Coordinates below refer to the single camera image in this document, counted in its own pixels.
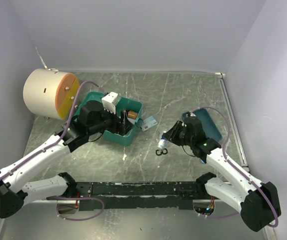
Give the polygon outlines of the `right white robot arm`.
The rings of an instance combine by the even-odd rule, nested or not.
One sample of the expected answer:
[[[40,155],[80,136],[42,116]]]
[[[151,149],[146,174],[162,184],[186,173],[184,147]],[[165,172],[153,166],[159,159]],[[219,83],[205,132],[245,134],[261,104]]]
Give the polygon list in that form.
[[[212,176],[195,188],[201,199],[216,197],[235,209],[254,232],[279,224],[281,207],[277,187],[263,182],[233,161],[216,140],[209,138],[196,116],[178,120],[162,138],[180,147],[188,146],[194,156],[217,170],[228,182]]]

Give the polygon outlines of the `blue white card packet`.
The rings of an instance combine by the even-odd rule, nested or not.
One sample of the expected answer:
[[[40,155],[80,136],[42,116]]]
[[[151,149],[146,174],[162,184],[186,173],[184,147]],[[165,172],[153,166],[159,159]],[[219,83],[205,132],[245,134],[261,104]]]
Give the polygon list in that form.
[[[157,120],[153,116],[150,116],[146,118],[145,120],[143,120],[143,123],[140,128],[143,132],[145,132],[157,124],[158,124]]]

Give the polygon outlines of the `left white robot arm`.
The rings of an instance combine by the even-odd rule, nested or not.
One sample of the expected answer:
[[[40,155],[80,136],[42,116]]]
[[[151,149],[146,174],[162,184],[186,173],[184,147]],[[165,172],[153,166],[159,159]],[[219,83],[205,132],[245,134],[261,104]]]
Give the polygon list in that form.
[[[32,182],[31,179],[51,162],[65,157],[105,131],[125,136],[134,125],[127,113],[108,111],[95,100],[88,101],[78,114],[70,113],[62,130],[51,135],[37,149],[17,162],[0,169],[0,218],[5,219],[35,200],[60,197],[70,200],[77,195],[77,183],[68,173]]]

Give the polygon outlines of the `blue white ointment tube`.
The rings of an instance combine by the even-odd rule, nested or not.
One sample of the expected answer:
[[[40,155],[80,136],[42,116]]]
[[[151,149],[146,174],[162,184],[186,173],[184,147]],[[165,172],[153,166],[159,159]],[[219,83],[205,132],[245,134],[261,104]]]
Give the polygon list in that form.
[[[166,131],[162,131],[160,134],[159,134],[159,139],[158,139],[158,144],[157,144],[157,149],[162,151],[164,149],[166,149],[168,147],[168,145],[170,144],[170,141],[167,140],[163,134],[166,133]]]

